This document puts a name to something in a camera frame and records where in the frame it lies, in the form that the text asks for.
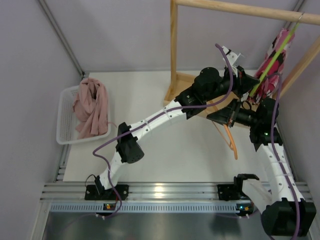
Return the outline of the orange clothes hanger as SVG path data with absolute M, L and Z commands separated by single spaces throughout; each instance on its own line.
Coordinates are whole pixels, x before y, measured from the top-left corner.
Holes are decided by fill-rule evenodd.
M 236 147 L 236 143 L 234 141 L 233 135 L 229 129 L 229 127 L 226 124 L 223 124 L 222 126 L 224 127 L 224 131 L 227 135 L 227 137 L 223 134 L 223 132 L 218 128 L 217 124 L 214 121 L 211 121 L 212 124 L 215 126 L 221 137 L 224 139 L 226 142 L 227 146 L 233 151 L 234 159 L 238 160 L 238 150 Z

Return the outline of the pink trousers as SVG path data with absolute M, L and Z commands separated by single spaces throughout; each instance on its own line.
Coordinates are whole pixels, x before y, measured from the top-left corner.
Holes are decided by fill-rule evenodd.
M 78 140 L 102 136 L 108 132 L 110 125 L 116 126 L 109 118 L 108 104 L 108 91 L 100 80 L 88 77 L 80 82 L 72 104 L 79 120 L 75 127 Z

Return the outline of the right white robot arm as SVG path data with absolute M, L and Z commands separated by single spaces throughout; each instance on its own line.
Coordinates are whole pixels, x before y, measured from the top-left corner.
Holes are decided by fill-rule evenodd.
M 237 192 L 248 197 L 261 214 L 261 223 L 269 236 L 296 239 L 307 235 L 316 216 L 315 204 L 307 202 L 299 191 L 284 156 L 284 144 L 275 127 L 279 105 L 273 98 L 260 102 L 256 110 L 243 109 L 236 99 L 226 107 L 207 115 L 221 125 L 234 123 L 249 127 L 249 138 L 257 159 L 265 170 L 270 190 L 255 174 L 234 177 Z

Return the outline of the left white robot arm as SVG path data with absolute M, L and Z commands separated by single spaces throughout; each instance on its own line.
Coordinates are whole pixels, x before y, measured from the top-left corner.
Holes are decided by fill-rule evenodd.
M 147 137 L 182 121 L 186 121 L 208 107 L 224 101 L 231 92 L 243 95 L 257 85 L 259 80 L 246 74 L 238 66 L 235 71 L 226 67 L 223 76 L 214 67 L 202 69 L 190 87 L 183 90 L 164 108 L 134 124 L 121 123 L 114 140 L 117 142 L 106 170 L 94 179 L 95 196 L 104 198 L 115 190 L 121 168 L 144 157 L 141 142 Z

